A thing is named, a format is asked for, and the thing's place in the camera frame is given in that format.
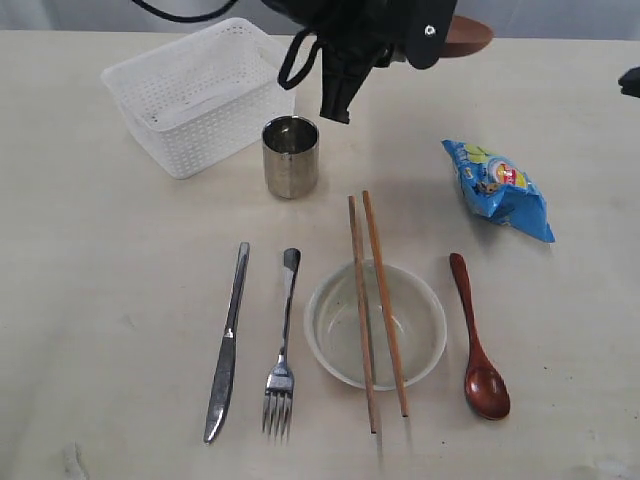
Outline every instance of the white plastic basket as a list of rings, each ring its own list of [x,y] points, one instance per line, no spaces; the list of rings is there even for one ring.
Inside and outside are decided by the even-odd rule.
[[[277,83],[286,48],[230,18],[107,68],[102,81],[133,137],[174,178],[187,178],[260,139],[293,113]]]

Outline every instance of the stainless steel cup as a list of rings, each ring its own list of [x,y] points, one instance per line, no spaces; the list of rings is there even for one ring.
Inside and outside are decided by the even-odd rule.
[[[318,128],[297,116],[271,120],[262,131],[264,176],[278,197],[300,198],[318,183]]]

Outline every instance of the knife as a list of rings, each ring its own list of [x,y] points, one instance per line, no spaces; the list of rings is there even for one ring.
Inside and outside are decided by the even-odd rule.
[[[231,392],[233,391],[233,374],[236,367],[236,327],[238,326],[238,312],[244,289],[244,279],[249,263],[249,244],[242,242],[238,252],[236,275],[231,290],[231,302],[227,314],[227,324],[224,327],[224,336],[220,345],[216,373],[213,376],[211,386],[211,398],[207,410],[207,420],[204,430],[204,443],[212,443],[222,426],[229,411]]]

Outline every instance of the wooden spoon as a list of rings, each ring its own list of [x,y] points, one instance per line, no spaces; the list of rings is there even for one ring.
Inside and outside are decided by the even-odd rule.
[[[458,253],[452,253],[449,256],[449,264],[458,286],[469,329],[469,363],[465,375],[464,393],[472,410],[478,415],[489,420],[501,420],[509,415],[511,399],[504,380],[489,362],[478,339],[467,265],[462,255]]]
[[[493,30],[471,18],[454,15],[447,34],[443,58],[466,57],[479,52],[493,40]]]

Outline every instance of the chip bag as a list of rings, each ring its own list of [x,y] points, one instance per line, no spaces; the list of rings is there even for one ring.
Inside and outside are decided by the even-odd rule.
[[[547,202],[528,175],[506,157],[477,145],[445,140],[471,211],[543,242],[555,238],[547,223]]]

